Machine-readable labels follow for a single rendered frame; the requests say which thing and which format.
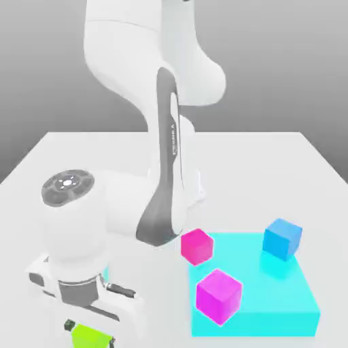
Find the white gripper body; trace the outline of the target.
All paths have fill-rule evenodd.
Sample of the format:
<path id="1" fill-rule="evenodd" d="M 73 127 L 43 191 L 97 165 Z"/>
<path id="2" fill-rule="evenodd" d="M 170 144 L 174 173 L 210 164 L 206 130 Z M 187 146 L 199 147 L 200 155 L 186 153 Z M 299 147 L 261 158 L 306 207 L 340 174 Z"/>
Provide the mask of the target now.
<path id="1" fill-rule="evenodd" d="M 54 314 L 113 336 L 119 345 L 142 345 L 146 321 L 141 298 L 127 298 L 107 290 L 101 290 L 99 299 L 87 307 L 50 299 Z"/>

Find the small lime green cube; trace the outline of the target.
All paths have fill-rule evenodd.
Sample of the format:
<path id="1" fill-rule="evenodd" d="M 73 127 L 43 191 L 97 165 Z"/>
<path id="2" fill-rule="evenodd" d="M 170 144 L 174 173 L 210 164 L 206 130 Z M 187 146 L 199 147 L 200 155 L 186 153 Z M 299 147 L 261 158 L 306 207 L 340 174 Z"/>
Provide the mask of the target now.
<path id="1" fill-rule="evenodd" d="M 78 324 L 71 331 L 73 348 L 109 348 L 112 336 Z"/>

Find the small magenta cube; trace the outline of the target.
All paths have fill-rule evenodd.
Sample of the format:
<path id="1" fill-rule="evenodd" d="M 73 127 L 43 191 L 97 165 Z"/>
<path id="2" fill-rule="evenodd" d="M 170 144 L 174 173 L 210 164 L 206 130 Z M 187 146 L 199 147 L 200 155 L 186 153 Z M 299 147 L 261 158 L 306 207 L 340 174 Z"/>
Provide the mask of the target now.
<path id="1" fill-rule="evenodd" d="M 241 307 L 243 284 L 215 269 L 196 285 L 196 308 L 223 326 Z"/>

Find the small pink cube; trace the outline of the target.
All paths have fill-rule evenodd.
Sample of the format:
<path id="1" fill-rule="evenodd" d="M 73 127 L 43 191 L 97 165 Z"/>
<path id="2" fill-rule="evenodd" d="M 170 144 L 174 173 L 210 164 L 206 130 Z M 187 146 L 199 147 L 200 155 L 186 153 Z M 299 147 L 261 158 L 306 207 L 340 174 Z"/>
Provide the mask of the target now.
<path id="1" fill-rule="evenodd" d="M 193 266 L 211 259 L 213 246 L 213 239 L 199 228 L 181 236 L 181 255 Z"/>

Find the small blue cube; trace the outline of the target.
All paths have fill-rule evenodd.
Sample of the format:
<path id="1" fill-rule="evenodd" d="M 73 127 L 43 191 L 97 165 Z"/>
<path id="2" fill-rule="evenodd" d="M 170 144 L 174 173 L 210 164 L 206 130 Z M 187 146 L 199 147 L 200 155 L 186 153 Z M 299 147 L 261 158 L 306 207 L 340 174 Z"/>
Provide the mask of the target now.
<path id="1" fill-rule="evenodd" d="M 264 231 L 262 250 L 287 262 L 297 251 L 302 228 L 277 218 Z"/>

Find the large cyan box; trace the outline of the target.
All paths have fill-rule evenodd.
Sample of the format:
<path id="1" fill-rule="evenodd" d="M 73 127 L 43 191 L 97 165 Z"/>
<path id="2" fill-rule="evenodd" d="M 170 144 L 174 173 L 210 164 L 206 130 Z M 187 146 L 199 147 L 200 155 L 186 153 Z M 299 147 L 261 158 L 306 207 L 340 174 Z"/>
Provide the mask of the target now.
<path id="1" fill-rule="evenodd" d="M 213 256 L 188 271 L 193 337 L 315 336 L 320 310 L 295 257 L 262 250 L 261 233 L 212 233 Z M 240 309 L 223 326 L 196 308 L 196 285 L 215 269 L 243 284 Z"/>

